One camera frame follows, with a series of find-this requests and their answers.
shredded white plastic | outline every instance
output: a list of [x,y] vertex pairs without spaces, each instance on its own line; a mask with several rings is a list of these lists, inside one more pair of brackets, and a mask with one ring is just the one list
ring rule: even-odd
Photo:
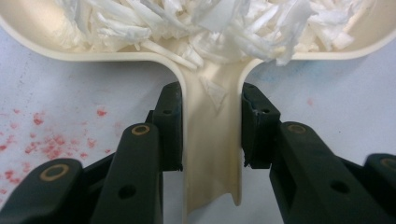
[[199,77],[199,80],[201,81],[205,92],[212,100],[216,110],[219,111],[221,103],[224,100],[224,97],[227,95],[227,91],[213,81],[209,80],[207,77]]
[[[155,51],[190,69],[204,59],[286,64],[295,51],[344,49],[363,0],[55,0],[66,49]],[[162,45],[177,41],[178,48]]]

white table surface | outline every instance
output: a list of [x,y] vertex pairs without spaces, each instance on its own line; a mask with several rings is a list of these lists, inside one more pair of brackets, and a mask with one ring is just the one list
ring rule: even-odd
[[[282,121],[311,126],[336,155],[363,164],[371,153],[396,154],[395,71],[393,41],[356,60],[261,64],[247,82],[269,97]],[[144,121],[173,81],[157,63],[52,60],[0,29],[0,208],[45,161],[67,157],[86,166],[114,152],[123,129]],[[192,213],[190,223],[282,223],[268,175],[244,168],[242,205],[223,196]],[[166,173],[165,224],[181,222],[181,192],[182,173]]]

red stain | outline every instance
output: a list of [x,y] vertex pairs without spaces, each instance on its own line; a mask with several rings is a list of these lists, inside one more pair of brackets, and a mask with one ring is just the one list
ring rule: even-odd
[[31,153],[43,153],[48,159],[54,160],[61,156],[72,157],[73,152],[78,152],[79,149],[77,145],[79,141],[76,139],[67,139],[62,134],[52,134],[50,136],[45,136],[43,140],[32,141],[28,146],[26,146],[24,152],[26,154]]
[[58,145],[63,145],[64,144],[64,138],[61,135],[56,135],[53,140],[58,144]]
[[17,124],[17,123],[11,123],[9,126],[10,126],[13,130],[15,130],[15,129],[17,129],[20,125]]
[[31,170],[31,165],[30,165],[29,162],[24,162],[24,163],[22,164],[22,167],[23,167],[23,171],[24,171],[25,173],[29,173],[30,170]]
[[72,139],[70,143],[73,145],[79,145],[79,141],[77,139]]
[[33,115],[33,122],[34,122],[36,125],[42,124],[42,123],[44,122],[43,116],[44,116],[44,112],[35,113],[35,114]]
[[308,100],[306,101],[306,103],[310,106],[314,105],[314,100],[312,98],[308,98]]
[[88,154],[85,153],[85,152],[83,152],[83,153],[79,154],[79,156],[80,156],[83,160],[85,160],[85,159],[87,159]]
[[6,176],[6,179],[9,181],[11,184],[19,184],[21,183],[21,180],[19,178],[14,178],[14,171],[12,170],[7,170],[4,172],[4,175]]
[[104,108],[101,108],[101,109],[96,110],[96,114],[97,114],[99,117],[104,117],[104,116],[107,114],[107,111],[105,111]]
[[10,136],[8,137],[8,139],[7,139],[7,144],[8,144],[8,145],[9,145],[9,144],[12,144],[12,143],[17,143],[17,141],[15,141],[15,135],[14,135],[14,134],[10,135]]
[[121,122],[118,121],[118,122],[116,122],[114,124],[114,132],[116,133],[117,137],[121,137],[122,136],[123,129],[122,129],[122,123]]
[[17,141],[15,140],[15,135],[12,134],[7,138],[6,143],[0,146],[0,151],[6,150],[13,143],[17,143]]
[[96,145],[96,140],[88,138],[87,139],[87,145],[88,145],[89,148],[94,148],[95,145]]

brass ring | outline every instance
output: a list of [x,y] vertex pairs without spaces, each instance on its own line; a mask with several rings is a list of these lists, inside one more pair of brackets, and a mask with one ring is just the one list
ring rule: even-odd
[[134,135],[142,135],[149,132],[149,126],[147,125],[138,125],[132,128],[132,134]]
[[394,160],[393,158],[384,158],[381,160],[381,164],[388,169],[396,172],[396,160]]
[[299,133],[299,134],[305,133],[305,132],[306,132],[306,128],[303,127],[303,126],[301,126],[301,125],[298,125],[298,124],[291,124],[291,125],[289,125],[289,126],[288,126],[288,130],[289,130],[290,132],[292,132],[292,133]]
[[[56,169],[56,168],[62,168],[62,171],[59,174],[56,175],[49,175],[48,172],[51,171],[52,169]],[[43,181],[54,181],[56,179],[61,178],[63,175],[67,174],[67,172],[69,172],[69,166],[66,164],[55,164],[50,166],[49,168],[47,168],[46,170],[44,170],[41,175],[40,175],[40,179]]]

circular hole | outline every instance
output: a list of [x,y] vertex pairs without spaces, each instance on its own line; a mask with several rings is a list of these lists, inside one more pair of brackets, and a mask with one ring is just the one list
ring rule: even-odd
[[121,199],[129,199],[136,194],[136,188],[133,185],[126,185],[119,190],[119,197]]
[[344,193],[344,194],[349,193],[349,187],[342,181],[334,180],[330,184],[330,186],[332,187],[333,190],[335,190],[339,193]]
[[145,132],[146,130],[147,130],[147,128],[146,128],[146,127],[143,127],[143,126],[137,127],[137,128],[135,129],[135,131],[136,131],[137,133],[143,133],[143,132]]
[[53,167],[47,171],[47,176],[60,175],[64,171],[63,167]]

